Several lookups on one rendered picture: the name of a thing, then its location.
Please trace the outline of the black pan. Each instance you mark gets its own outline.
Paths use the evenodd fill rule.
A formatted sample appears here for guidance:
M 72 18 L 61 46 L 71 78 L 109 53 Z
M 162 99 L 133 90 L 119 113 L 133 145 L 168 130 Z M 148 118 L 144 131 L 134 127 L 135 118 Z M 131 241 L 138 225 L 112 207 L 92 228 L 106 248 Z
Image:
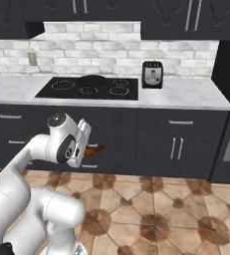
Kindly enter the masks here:
M 78 79 L 78 83 L 80 86 L 99 86 L 105 81 L 105 77 L 100 75 L 87 75 L 82 76 Z

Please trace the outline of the brown chicken drumstick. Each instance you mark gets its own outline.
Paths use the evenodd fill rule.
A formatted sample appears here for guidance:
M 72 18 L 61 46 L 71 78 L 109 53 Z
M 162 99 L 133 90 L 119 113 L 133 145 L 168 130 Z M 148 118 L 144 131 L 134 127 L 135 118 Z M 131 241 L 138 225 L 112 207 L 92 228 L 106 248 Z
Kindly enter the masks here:
M 85 152 L 84 152 L 84 157 L 89 157 L 93 156 L 105 147 L 102 144 L 99 144 L 97 147 L 88 147 L 86 146 Z

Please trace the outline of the grey wall socket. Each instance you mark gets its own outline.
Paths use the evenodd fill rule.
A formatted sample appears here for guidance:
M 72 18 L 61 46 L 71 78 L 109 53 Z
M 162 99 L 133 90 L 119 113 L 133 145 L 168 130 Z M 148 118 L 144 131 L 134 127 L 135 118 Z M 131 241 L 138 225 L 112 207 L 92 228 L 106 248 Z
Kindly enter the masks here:
M 28 54 L 28 61 L 31 66 L 37 66 L 37 57 L 35 53 L 29 53 Z

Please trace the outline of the dark tall cabinet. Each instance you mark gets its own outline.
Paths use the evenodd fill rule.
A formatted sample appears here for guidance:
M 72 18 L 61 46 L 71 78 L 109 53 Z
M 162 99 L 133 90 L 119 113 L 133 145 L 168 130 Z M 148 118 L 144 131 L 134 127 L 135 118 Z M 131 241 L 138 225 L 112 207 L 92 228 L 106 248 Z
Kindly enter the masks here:
M 220 41 L 211 80 L 230 103 L 230 41 Z M 209 180 L 212 183 L 230 184 L 230 161 L 225 161 L 225 152 L 230 142 L 230 113 L 222 132 L 215 164 Z

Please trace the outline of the dark drawer front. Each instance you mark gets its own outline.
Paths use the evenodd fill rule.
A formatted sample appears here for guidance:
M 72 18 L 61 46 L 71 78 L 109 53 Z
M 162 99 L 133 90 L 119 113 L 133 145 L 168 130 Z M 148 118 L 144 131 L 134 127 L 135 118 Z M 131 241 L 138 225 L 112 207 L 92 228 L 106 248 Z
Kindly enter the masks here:
M 31 132 L 44 131 L 47 128 L 47 118 L 32 106 L 0 105 L 0 115 L 22 116 L 20 120 L 0 119 L 0 130 Z
M 25 144 L 9 144 L 8 140 L 23 140 L 26 143 L 33 137 L 30 133 L 0 133 L 0 155 L 17 152 Z
M 82 164 L 97 164 L 97 168 L 83 168 Z M 96 154 L 82 160 L 80 172 L 135 175 L 134 161 L 131 158 L 110 157 L 106 154 Z
M 131 153 L 135 148 L 135 136 L 124 133 L 102 134 L 94 133 L 88 144 L 102 144 L 105 148 L 101 151 L 110 154 Z
M 84 119 L 93 132 L 135 133 L 136 110 L 126 108 L 64 107 L 76 123 Z
M 138 111 L 139 133 L 219 135 L 228 117 L 227 111 L 155 110 Z M 171 125 L 168 121 L 193 121 L 193 125 Z

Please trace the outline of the black hob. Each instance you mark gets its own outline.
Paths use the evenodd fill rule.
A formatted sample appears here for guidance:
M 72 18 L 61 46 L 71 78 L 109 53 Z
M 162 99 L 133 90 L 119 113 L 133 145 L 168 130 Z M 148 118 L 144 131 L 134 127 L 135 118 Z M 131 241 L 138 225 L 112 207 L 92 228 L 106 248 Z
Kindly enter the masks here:
M 80 86 L 79 78 L 54 77 L 36 95 L 46 99 L 138 100 L 138 79 L 106 78 L 99 86 Z

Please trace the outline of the dark upper cupboard door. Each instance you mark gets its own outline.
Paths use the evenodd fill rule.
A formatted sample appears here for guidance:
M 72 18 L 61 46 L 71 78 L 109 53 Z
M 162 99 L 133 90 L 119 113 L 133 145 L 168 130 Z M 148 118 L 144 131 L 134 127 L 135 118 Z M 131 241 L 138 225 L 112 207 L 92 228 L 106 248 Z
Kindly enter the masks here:
M 140 18 L 139 0 L 88 0 L 88 14 L 82 12 L 85 21 L 138 21 Z
M 25 19 L 31 22 L 80 21 L 80 9 L 73 12 L 72 0 L 21 0 Z
M 27 37 L 20 0 L 0 0 L 0 39 Z
M 140 36 L 142 40 L 185 40 L 188 0 L 145 0 Z
M 196 40 L 230 40 L 230 0 L 203 0 Z

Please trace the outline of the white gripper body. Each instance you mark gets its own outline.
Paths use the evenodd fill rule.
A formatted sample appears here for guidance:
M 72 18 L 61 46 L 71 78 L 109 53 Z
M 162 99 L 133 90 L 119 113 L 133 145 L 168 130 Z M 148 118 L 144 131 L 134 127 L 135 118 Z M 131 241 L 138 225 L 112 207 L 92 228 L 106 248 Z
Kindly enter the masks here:
M 68 160 L 68 165 L 70 167 L 79 168 L 81 166 L 91 131 L 92 127 L 84 119 L 81 119 L 78 124 L 76 147 L 72 157 Z

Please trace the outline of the dark cupboard door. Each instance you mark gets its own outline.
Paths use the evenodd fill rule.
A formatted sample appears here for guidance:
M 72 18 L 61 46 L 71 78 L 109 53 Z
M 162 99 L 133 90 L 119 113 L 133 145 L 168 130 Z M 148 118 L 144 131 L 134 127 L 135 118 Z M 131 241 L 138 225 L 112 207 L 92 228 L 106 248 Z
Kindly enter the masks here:
M 172 138 L 167 134 L 139 134 L 137 136 L 135 173 L 143 176 L 170 176 Z
M 140 36 L 142 40 L 185 40 L 188 0 L 145 0 Z
M 27 37 L 20 0 L 0 0 L 0 39 Z
M 196 40 L 230 40 L 230 0 L 203 0 Z
M 220 137 L 185 135 L 181 159 L 178 160 L 180 137 L 177 139 L 177 154 L 174 157 L 172 174 L 175 177 L 206 179 L 213 166 Z
M 73 12 L 72 0 L 21 0 L 25 19 L 31 22 L 80 21 L 80 9 Z
M 138 21 L 140 18 L 139 0 L 88 0 L 88 14 L 82 12 L 85 21 Z

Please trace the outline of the dark lower cupboard door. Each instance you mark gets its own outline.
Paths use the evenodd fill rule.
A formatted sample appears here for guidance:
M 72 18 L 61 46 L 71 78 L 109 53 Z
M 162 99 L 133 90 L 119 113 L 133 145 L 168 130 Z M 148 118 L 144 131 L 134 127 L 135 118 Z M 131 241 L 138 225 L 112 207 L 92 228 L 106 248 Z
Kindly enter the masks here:
M 167 134 L 139 134 L 137 136 L 135 173 L 143 176 L 170 176 L 172 138 Z
M 220 137 L 185 135 L 181 159 L 178 160 L 180 137 L 177 139 L 177 154 L 174 157 L 172 174 L 175 177 L 206 179 L 213 166 Z

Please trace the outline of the black and silver toaster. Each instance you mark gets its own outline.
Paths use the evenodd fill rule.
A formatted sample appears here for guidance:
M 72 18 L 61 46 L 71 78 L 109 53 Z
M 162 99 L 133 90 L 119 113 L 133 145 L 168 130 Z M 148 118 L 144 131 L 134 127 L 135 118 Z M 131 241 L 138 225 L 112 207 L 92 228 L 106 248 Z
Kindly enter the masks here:
M 141 84 L 145 89 L 161 89 L 163 83 L 163 65 L 158 61 L 142 63 Z

